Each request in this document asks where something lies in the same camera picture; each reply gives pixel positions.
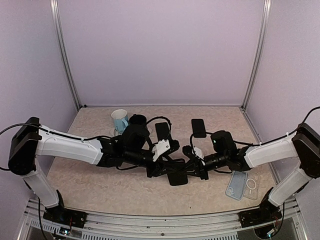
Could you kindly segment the black phone case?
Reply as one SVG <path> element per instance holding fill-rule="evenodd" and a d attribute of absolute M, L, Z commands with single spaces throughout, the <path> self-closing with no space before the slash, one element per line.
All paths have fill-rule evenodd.
<path fill-rule="evenodd" d="M 182 186 L 188 183 L 188 176 L 185 171 L 186 162 L 183 158 L 179 158 L 167 163 L 167 178 L 171 186 Z"/>

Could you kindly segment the light blue phone case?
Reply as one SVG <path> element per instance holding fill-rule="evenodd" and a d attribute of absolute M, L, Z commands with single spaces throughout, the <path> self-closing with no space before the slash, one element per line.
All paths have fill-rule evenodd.
<path fill-rule="evenodd" d="M 243 198 L 248 174 L 246 172 L 234 171 L 225 191 L 225 195 L 240 201 Z"/>

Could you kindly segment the clear magsafe phone case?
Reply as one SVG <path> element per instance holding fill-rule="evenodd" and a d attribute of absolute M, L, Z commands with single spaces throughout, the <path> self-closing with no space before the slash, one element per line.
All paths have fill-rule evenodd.
<path fill-rule="evenodd" d="M 243 197 L 250 200 L 257 200 L 259 195 L 260 175 L 248 173 L 244 185 Z"/>

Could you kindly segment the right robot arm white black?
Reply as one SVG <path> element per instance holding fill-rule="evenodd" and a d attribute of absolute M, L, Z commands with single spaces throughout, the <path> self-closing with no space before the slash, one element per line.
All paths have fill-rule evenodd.
<path fill-rule="evenodd" d="M 260 222 L 268 221 L 275 214 L 275 207 L 320 176 L 320 135 L 306 123 L 279 139 L 243 148 L 237 148 L 231 134 L 224 130 L 211 134 L 211 141 L 215 154 L 203 156 L 199 148 L 191 148 L 205 171 L 227 166 L 232 171 L 245 172 L 282 159 L 299 159 L 294 170 L 267 194 L 268 202 L 257 208 L 255 216 Z"/>

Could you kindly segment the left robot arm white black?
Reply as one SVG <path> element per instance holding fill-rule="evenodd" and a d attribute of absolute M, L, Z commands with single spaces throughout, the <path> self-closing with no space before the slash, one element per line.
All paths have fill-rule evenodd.
<path fill-rule="evenodd" d="M 78 160 L 104 168 L 119 168 L 123 163 L 145 167 L 148 175 L 161 168 L 158 159 L 171 146 L 168 139 L 152 143 L 145 125 L 129 126 L 115 137 L 84 138 L 41 125 L 37 117 L 18 124 L 19 131 L 11 140 L 8 169 L 23 178 L 57 221 L 70 218 L 59 192 L 52 188 L 41 170 L 37 156 Z"/>

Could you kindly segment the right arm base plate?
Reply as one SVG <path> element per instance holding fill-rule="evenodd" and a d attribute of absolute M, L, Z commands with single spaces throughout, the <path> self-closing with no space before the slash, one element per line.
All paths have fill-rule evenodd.
<path fill-rule="evenodd" d="M 242 228 L 252 227 L 260 224 L 275 221 L 282 218 L 282 213 L 279 209 L 271 212 L 260 208 L 241 211 L 238 213 L 239 221 Z"/>

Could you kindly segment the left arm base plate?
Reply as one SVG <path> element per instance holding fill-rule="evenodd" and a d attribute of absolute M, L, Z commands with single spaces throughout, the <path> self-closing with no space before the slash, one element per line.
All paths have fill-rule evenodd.
<path fill-rule="evenodd" d="M 48 208 L 43 214 L 45 220 L 69 227 L 84 228 L 88 214 L 84 211 L 72 209 Z"/>

